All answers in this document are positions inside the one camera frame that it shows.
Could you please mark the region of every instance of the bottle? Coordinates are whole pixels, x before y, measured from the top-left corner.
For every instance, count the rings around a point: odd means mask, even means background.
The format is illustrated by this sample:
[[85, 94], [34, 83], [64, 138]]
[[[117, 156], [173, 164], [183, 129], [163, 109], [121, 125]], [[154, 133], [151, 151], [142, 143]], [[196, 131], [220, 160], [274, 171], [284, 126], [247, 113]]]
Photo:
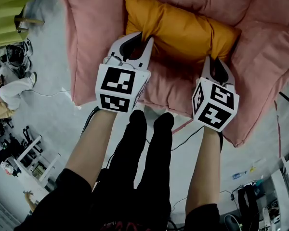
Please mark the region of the bottle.
[[232, 176], [232, 179], [235, 180], [237, 178], [240, 178], [242, 175], [246, 175], [247, 171], [241, 172], [241, 173], [236, 173]]

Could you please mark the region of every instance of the floor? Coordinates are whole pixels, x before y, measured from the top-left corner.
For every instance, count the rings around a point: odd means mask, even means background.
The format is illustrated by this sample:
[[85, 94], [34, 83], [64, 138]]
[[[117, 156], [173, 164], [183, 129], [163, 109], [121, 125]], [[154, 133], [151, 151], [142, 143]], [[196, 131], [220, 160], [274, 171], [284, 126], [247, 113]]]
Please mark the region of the floor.
[[[45, 21], [43, 26], [29, 26], [29, 39], [34, 51], [30, 59], [33, 63], [33, 71], [38, 74], [34, 91], [44, 95], [53, 95], [62, 90], [69, 90], [70, 73], [65, 47], [65, 18], [61, 2], [59, 0], [35, 0], [30, 4], [27, 13]], [[283, 92], [289, 95], [289, 84]], [[277, 112], [272, 105], [246, 144], [235, 149], [230, 143], [224, 141], [221, 154], [221, 191], [232, 191], [240, 184], [258, 180], [261, 177], [267, 178], [278, 169], [280, 159], [276, 114], [279, 115], [281, 127], [282, 154], [289, 152], [289, 103], [278, 96], [277, 104]], [[13, 132], [20, 136], [22, 129], [30, 125], [34, 136], [37, 134], [42, 136], [41, 147], [49, 152], [50, 157], [55, 153], [61, 154], [56, 164], [57, 173], [59, 173], [78, 141], [89, 113], [95, 106], [96, 103], [92, 102], [82, 105], [81, 108], [76, 107], [71, 101], [69, 92], [58, 93], [53, 97], [25, 92], [22, 94], [21, 107], [13, 116], [15, 126]], [[177, 116], [174, 128], [187, 120], [185, 117]], [[121, 139], [124, 132], [122, 128], [127, 122], [128, 116], [118, 115], [104, 166]], [[185, 141], [199, 127], [198, 123], [192, 122], [176, 133], [173, 136], [173, 148]], [[148, 126], [147, 138], [149, 140], [152, 134], [152, 128]], [[184, 222], [184, 198], [187, 196], [201, 138], [202, 131], [172, 152], [170, 187], [173, 212], [171, 215], [176, 223]], [[148, 144], [140, 159], [135, 186], [141, 179], [147, 147]], [[252, 166], [255, 166], [256, 170], [250, 173]], [[248, 171], [248, 173], [236, 180], [232, 179], [233, 174], [242, 171]], [[219, 209], [221, 214], [236, 209], [235, 203], [230, 200], [229, 193], [221, 193]]]

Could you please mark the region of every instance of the black pants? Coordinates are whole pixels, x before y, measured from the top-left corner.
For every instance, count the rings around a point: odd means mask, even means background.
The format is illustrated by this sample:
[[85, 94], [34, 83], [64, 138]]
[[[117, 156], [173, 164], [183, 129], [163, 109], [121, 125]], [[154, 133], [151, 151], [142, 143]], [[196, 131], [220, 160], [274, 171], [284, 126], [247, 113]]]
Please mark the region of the black pants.
[[93, 191], [92, 211], [99, 225], [112, 221], [129, 221], [148, 228], [165, 230], [171, 212], [169, 165], [173, 116], [161, 115], [154, 122], [141, 182], [134, 189], [140, 155], [145, 146], [146, 120], [140, 110], [130, 116], [122, 140], [110, 163], [109, 171]]
[[[238, 202], [242, 215], [243, 231], [257, 231], [259, 229], [259, 210], [256, 202], [255, 192], [252, 186], [247, 185], [238, 192]], [[244, 195], [247, 195], [249, 206], [247, 206]]]

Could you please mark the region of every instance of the white pants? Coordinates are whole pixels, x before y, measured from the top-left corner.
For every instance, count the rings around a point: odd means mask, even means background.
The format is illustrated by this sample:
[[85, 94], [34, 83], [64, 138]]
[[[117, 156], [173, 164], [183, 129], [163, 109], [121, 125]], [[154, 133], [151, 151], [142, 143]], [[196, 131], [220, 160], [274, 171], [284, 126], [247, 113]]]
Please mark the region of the white pants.
[[2, 74], [8, 84], [0, 88], [0, 97], [7, 104], [10, 110], [16, 110], [20, 105], [19, 94], [25, 90], [33, 88], [30, 78], [18, 79], [16, 75], [8, 68], [1, 67], [0, 74]]

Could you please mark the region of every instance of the yellow pillow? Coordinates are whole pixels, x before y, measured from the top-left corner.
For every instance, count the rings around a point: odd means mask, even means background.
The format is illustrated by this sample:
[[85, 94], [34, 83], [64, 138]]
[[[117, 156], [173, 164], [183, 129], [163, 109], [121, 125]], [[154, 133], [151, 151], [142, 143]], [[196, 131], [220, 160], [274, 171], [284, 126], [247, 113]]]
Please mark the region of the yellow pillow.
[[156, 0], [125, 0], [126, 34], [154, 36], [152, 55], [196, 66], [206, 55], [227, 61], [240, 30]]

